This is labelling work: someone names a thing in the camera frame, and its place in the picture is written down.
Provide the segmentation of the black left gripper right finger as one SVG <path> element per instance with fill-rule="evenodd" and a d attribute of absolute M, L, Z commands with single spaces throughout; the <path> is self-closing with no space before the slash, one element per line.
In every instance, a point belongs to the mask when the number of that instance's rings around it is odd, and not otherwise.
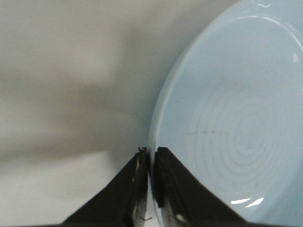
<path fill-rule="evenodd" d="M 205 188 L 165 147 L 153 164 L 153 191 L 164 227 L 248 227 L 250 223 Z"/>

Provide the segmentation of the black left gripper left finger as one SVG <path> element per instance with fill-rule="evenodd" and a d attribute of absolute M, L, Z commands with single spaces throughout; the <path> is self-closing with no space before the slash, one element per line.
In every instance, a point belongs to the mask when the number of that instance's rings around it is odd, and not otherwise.
<path fill-rule="evenodd" d="M 72 213 L 64 227 L 142 227 L 146 221 L 149 155 L 140 148 L 111 182 Z"/>

